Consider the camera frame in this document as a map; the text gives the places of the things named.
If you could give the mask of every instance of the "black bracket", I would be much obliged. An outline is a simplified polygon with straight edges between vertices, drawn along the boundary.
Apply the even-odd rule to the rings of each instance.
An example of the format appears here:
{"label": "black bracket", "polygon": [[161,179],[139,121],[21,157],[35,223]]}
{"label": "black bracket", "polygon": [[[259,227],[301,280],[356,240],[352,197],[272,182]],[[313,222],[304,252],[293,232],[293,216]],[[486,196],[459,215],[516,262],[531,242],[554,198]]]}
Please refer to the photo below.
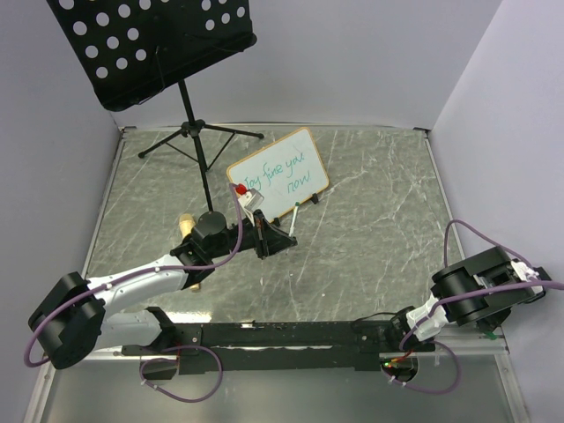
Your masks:
{"label": "black bracket", "polygon": [[[390,322],[177,323],[170,346],[211,348],[224,370],[283,370],[352,367],[379,371],[380,353],[398,353],[386,336]],[[433,344],[418,351],[434,351]],[[160,355],[127,345],[123,355]],[[180,375],[215,371],[217,364],[198,350],[182,351]]]}
{"label": "black bracket", "polygon": [[182,129],[182,136],[188,138],[188,135],[191,137],[196,137],[200,135],[200,132],[205,127],[205,122],[202,119],[198,119],[194,122],[194,124],[190,124],[190,122],[183,122],[181,125]]}

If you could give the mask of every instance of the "purple cable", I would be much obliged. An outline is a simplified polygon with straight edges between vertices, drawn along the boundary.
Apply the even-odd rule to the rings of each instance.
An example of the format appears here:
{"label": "purple cable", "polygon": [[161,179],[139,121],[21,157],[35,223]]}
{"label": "purple cable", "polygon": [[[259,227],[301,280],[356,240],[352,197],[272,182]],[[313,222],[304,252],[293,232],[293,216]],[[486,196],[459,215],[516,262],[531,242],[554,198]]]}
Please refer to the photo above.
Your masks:
{"label": "purple cable", "polygon": [[401,387],[407,388],[408,390],[415,390],[417,392],[421,392],[424,394],[431,394],[431,395],[444,395],[444,394],[449,394],[450,392],[452,392],[453,390],[455,390],[456,388],[458,388],[458,385],[460,384],[460,381],[462,379],[462,366],[460,365],[460,360],[458,359],[458,357],[456,356],[456,354],[454,353],[454,351],[452,351],[450,348],[448,348],[445,344],[443,344],[442,342],[439,341],[431,341],[432,344],[437,344],[438,346],[441,346],[442,348],[444,348],[453,358],[454,362],[455,362],[455,366],[456,366],[456,377],[455,380],[450,384],[450,386],[448,388],[445,388],[444,390],[431,390],[429,388],[423,388],[421,386],[417,386],[417,385],[413,385],[412,383],[404,383],[404,382],[400,382],[399,380],[392,378],[390,375],[388,375],[386,372],[383,372],[386,376],[388,376],[388,379],[391,383],[394,383],[396,385],[399,385]]}
{"label": "purple cable", "polygon": [[162,352],[169,353],[171,351],[178,351],[178,350],[202,350],[202,351],[206,351],[207,353],[209,353],[215,359],[216,363],[218,363],[218,380],[215,382],[215,386],[211,389],[210,392],[205,394],[203,397],[196,398],[196,399],[183,398],[183,397],[178,397],[177,395],[173,394],[172,392],[169,392],[168,390],[164,390],[160,386],[157,386],[154,383],[145,379],[145,377],[143,376],[143,370],[145,369],[145,366],[147,364],[156,363],[156,362],[176,364],[175,360],[170,360],[170,359],[152,359],[152,360],[148,360],[145,363],[143,363],[141,365],[141,367],[139,368],[139,375],[141,376],[141,380],[143,381],[143,384],[149,386],[150,388],[153,388],[154,390],[157,390],[161,394],[165,394],[167,397],[170,397],[170,398],[175,399],[176,401],[180,401],[182,403],[200,403],[202,401],[205,401],[206,399],[208,399],[209,397],[211,397],[213,394],[216,393],[216,391],[219,389],[219,385],[221,384],[221,380],[223,379],[223,367],[221,366],[221,361],[219,360],[218,355],[214,351],[212,351],[210,348],[206,348],[205,346],[201,346],[201,345],[173,346],[171,348],[167,348],[166,350],[162,350]]}
{"label": "purple cable", "polygon": [[[233,257],[235,257],[235,254],[237,254],[237,252],[239,251],[239,248],[241,247],[241,243],[243,241],[243,220],[242,220],[242,216],[241,216],[241,209],[239,207],[239,202],[237,199],[237,193],[235,191],[235,187],[237,185],[230,183],[229,187],[231,188],[231,196],[233,197],[233,200],[235,202],[235,211],[237,213],[237,228],[238,228],[238,234],[237,234],[237,242],[235,243],[235,247],[233,249],[233,251],[231,251],[231,253],[229,253],[229,256],[227,256],[225,259],[223,259],[222,261],[220,261],[219,263],[215,263],[215,264],[207,264],[206,266],[160,266],[160,267],[149,267],[146,269],[140,269],[138,271],[133,271],[132,273],[128,273],[127,275],[123,275],[120,278],[117,278],[115,280],[113,280],[112,282],[110,282],[111,286],[117,286],[127,280],[130,280],[131,278],[135,278],[137,276],[141,276],[141,275],[145,275],[146,273],[152,273],[152,272],[156,272],[156,271],[208,271],[209,269],[216,269],[220,266],[223,266],[225,263],[229,262]],[[43,321],[39,324],[39,326],[37,326],[37,328],[33,331],[33,335],[31,337],[31,339],[29,340],[29,342],[26,345],[26,349],[24,350],[24,363],[26,364],[26,366],[28,367],[38,367],[41,366],[42,364],[45,364],[49,361],[49,358],[44,358],[40,361],[31,361],[30,360],[30,354],[33,348],[33,344],[35,344],[35,341],[37,340],[37,338],[39,337],[39,335],[41,334],[41,332],[43,331],[43,329],[45,329],[45,326],[47,326],[55,317],[57,317],[61,312],[63,312],[64,310],[66,310],[67,308],[69,308],[70,306],[72,306],[73,304],[83,300],[86,297],[89,297],[90,295],[94,295],[96,293],[99,293],[100,291],[103,291],[104,289],[109,289],[106,285],[102,285],[102,286],[97,286],[94,289],[89,289],[88,291],[81,293],[80,295],[77,295],[76,297],[71,298],[70,300],[64,302],[63,304],[61,304],[59,307],[57,307],[55,310],[53,310],[53,312],[51,314],[49,314],[47,317],[45,317],[45,319],[43,319]]]}
{"label": "purple cable", "polygon": [[516,251],[509,249],[507,247],[505,247],[504,245],[500,244],[497,241],[492,240],[491,238],[488,238],[487,236],[485,236],[484,234],[482,234],[478,229],[476,229],[474,226],[470,225],[469,223],[464,222],[463,220],[460,219],[452,219],[448,224],[446,229],[444,230],[444,244],[442,246],[443,250],[443,257],[444,257],[444,267],[448,267],[449,266],[449,259],[448,259],[448,246],[449,246],[449,231],[450,231],[450,227],[453,226],[455,223],[459,223],[462,226],[465,226],[466,229],[471,230],[472,232],[474,232],[477,236],[479,236],[482,240],[489,242],[492,245],[495,245],[496,247],[500,247],[501,249],[504,249],[505,251],[507,251],[510,255],[517,257],[519,260],[521,260],[523,263],[527,264],[527,266],[532,268],[532,264],[529,260],[527,260],[525,257],[521,256],[519,253],[517,253]]}

